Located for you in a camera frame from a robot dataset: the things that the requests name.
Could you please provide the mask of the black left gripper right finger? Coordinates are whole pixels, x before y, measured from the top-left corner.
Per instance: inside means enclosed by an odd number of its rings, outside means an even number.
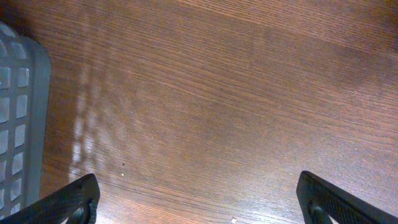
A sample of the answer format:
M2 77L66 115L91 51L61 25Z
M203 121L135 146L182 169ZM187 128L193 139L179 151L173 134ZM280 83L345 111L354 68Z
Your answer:
M397 217L304 170L296 189L305 223L397 223Z

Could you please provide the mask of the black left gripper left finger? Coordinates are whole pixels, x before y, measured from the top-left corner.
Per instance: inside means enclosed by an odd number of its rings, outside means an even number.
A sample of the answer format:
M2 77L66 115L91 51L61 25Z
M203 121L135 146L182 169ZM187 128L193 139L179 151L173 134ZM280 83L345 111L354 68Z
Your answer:
M86 174L56 192L1 220L1 224L95 224L100 188L94 174Z

